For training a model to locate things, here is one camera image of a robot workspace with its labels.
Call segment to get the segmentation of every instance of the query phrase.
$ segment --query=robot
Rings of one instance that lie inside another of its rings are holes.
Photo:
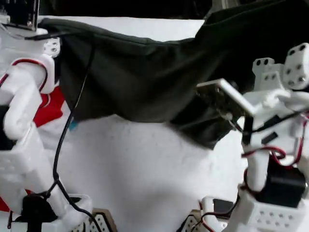
[[[0,196],[11,211],[21,215],[12,222],[11,231],[68,232],[86,215],[76,211],[54,185],[49,153],[33,123],[42,102],[40,93],[48,94],[55,87],[52,56],[56,50],[51,54],[44,51],[49,40],[21,39],[48,33],[33,24],[27,26],[30,30],[2,25],[0,31]],[[59,39],[52,43],[59,48]],[[89,196],[72,194],[70,198],[92,212]]]
[[[214,212],[215,199],[205,197],[200,213],[179,231],[295,232],[303,220],[309,198],[309,44],[290,49],[284,64],[255,60],[253,73],[254,89],[243,96],[224,79],[197,86],[198,95],[242,133],[248,169],[229,212]],[[243,130],[236,123],[240,116]],[[292,161],[283,164],[286,157]]]

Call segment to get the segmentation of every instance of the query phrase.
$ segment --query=circuit board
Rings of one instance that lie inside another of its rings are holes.
[[[36,30],[40,0],[0,0],[0,16],[9,16],[6,25]]]

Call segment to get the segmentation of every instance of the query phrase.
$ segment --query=black wire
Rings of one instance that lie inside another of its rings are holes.
[[[43,35],[35,35],[30,37],[24,37],[25,40],[33,40],[33,41],[41,41],[41,40],[48,40],[55,37],[65,37],[69,35],[85,35],[88,34],[89,36],[93,36],[91,32],[88,31],[61,31],[56,33],[50,33],[50,34],[43,34]]]
[[[252,134],[252,133],[256,133],[256,132],[261,132],[261,131],[267,130],[267,129],[269,129],[269,128],[271,128],[271,127],[273,127],[273,126],[275,126],[275,125],[277,125],[277,124],[279,124],[279,123],[281,123],[283,121],[286,121],[286,120],[288,120],[288,119],[290,119],[292,117],[295,117],[295,116],[297,116],[299,114],[303,114],[303,113],[305,113],[307,111],[308,111],[308,109],[300,110],[300,111],[295,111],[294,113],[292,113],[290,115],[287,115],[287,116],[285,116],[283,118],[280,118],[280,119],[276,120],[275,122],[265,123],[263,126],[261,126],[260,128],[258,128],[256,130],[244,131],[243,133],[244,134]]]
[[[55,34],[46,34],[46,35],[38,35],[38,36],[33,36],[33,37],[26,37],[25,39],[26,40],[34,40],[34,41],[39,41],[39,40],[46,40],[46,39],[51,39],[51,38],[54,38],[54,37],[64,37],[64,36],[68,36],[68,35],[74,35],[74,34],[81,34],[83,32],[60,32],[60,33],[55,33]],[[95,42],[94,42],[94,38],[93,38],[93,34],[91,34],[91,37],[92,37],[92,46],[91,46],[91,52],[90,52],[90,56],[89,56],[89,60],[88,60],[88,64],[86,66],[86,72],[85,72],[85,76],[84,76],[84,80],[83,80],[83,83],[82,83],[82,86],[79,90],[79,94],[78,94],[78,97],[75,101],[75,104],[73,106],[73,108],[71,109],[71,112],[70,112],[70,115],[67,119],[67,122],[64,126],[64,129],[62,131],[62,134],[60,136],[60,139],[59,139],[59,142],[58,142],[58,146],[57,146],[57,149],[56,149],[56,154],[55,154],[55,160],[54,160],[54,166],[53,166],[53,178],[54,178],[54,183],[53,185],[50,187],[50,189],[46,192],[46,197],[48,198],[52,192],[52,190],[58,185],[59,189],[61,190],[62,194],[64,195],[64,197],[67,199],[67,201],[69,202],[69,204],[78,212],[81,212],[81,213],[84,213],[86,214],[88,217],[91,218],[91,220],[94,222],[97,230],[99,232],[102,232],[97,220],[95,219],[95,217],[90,213],[88,212],[87,210],[84,210],[84,209],[81,209],[80,207],[78,207],[73,201],[72,199],[70,198],[70,196],[68,195],[67,191],[65,190],[64,186],[62,185],[61,181],[59,180],[59,174],[57,172],[57,167],[58,167],[58,162],[59,162],[59,155],[60,155],[60,151],[61,151],[61,148],[62,148],[62,144],[63,144],[63,141],[64,141],[64,138],[66,136],[66,133],[69,129],[69,126],[71,124],[71,121],[73,119],[73,116],[74,116],[74,112],[77,108],[77,105],[78,105],[78,102],[80,101],[81,99],[81,96],[82,96],[82,93],[83,93],[83,90],[84,90],[84,87],[85,87],[85,83],[86,83],[86,80],[89,76],[89,73],[90,73],[90,68],[91,68],[91,65],[93,63],[93,60],[94,60],[94,56],[95,56],[95,51],[96,51],[96,46],[95,46]]]

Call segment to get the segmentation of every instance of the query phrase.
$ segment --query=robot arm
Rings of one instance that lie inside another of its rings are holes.
[[[18,31],[20,35],[23,33],[24,30]],[[47,32],[38,29],[32,33]],[[21,47],[19,40],[9,39],[6,33],[0,33],[0,37],[0,58],[4,60],[0,63],[4,71],[0,78],[0,196],[12,211],[21,215],[19,221],[12,223],[12,231],[27,231],[28,222],[38,216],[35,210],[40,212],[37,223],[41,224],[42,231],[70,231],[86,216],[69,205],[58,186],[53,188],[47,201],[38,197],[36,203],[31,202],[35,197],[31,199],[25,191],[39,194],[48,191],[54,183],[52,164],[33,123],[42,102],[40,91],[48,93],[54,88],[54,61],[43,53],[44,42],[22,41],[24,46]],[[76,204],[80,208],[92,211],[88,196],[71,197],[78,199]],[[46,203],[48,213],[40,207],[42,203]]]
[[[292,48],[284,65],[275,64],[270,58],[257,59],[253,72],[254,90],[243,98],[221,85],[222,81],[213,82],[215,87],[211,87],[211,82],[198,86],[200,96],[209,97],[210,88],[220,88],[221,97],[229,101],[225,105],[241,106],[243,111],[235,107],[218,110],[234,117],[245,116],[242,143],[243,157],[248,159],[244,184],[239,186],[239,201],[227,227],[222,230],[217,218],[207,215],[202,219],[211,229],[200,226],[199,231],[295,232],[306,214],[303,199],[309,198],[309,129],[305,113],[309,107],[309,44]],[[216,107],[223,106],[222,99],[215,100]],[[258,111],[250,111],[250,105],[258,104],[262,106]],[[271,126],[257,130],[265,125]],[[281,165],[274,158],[279,153],[292,155],[293,166]],[[207,212],[214,210],[212,200],[206,197],[202,201]]]

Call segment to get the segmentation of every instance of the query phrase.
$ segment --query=dark green fabric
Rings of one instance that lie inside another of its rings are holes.
[[[41,27],[95,34],[95,61],[77,120],[118,114],[136,122],[170,121],[213,148],[230,126],[195,96],[196,84],[225,78],[241,92],[250,90],[253,61],[271,57],[283,63],[291,47],[309,41],[308,24],[309,8],[303,0],[266,0],[217,12],[195,38],[182,41],[156,42],[60,19],[45,19]],[[63,44],[60,86],[72,106],[90,41],[70,36]]]

